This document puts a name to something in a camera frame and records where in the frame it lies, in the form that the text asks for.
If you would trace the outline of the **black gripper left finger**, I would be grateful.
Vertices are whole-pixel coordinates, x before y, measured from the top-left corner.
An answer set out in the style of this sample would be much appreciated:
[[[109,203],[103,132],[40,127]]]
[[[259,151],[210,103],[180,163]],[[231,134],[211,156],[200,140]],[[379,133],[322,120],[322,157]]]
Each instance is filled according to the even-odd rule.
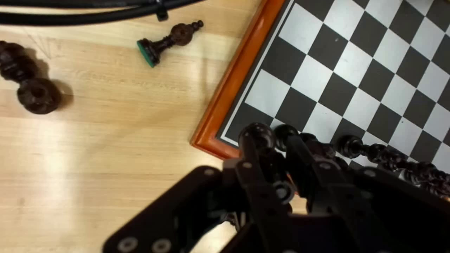
[[[270,127],[251,123],[240,136],[238,179],[251,205],[251,216],[262,237],[265,253],[300,253],[286,205],[266,178],[262,156],[273,146]]]

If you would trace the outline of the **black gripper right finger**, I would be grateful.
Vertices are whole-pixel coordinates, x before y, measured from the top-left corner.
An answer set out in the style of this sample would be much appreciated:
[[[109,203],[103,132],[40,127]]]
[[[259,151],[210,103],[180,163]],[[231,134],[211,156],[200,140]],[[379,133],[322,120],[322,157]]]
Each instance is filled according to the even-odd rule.
[[[339,217],[359,253],[400,253],[370,205],[372,193],[359,189],[351,168],[331,144],[292,125],[276,127],[277,144],[286,151],[290,174],[315,215]]]

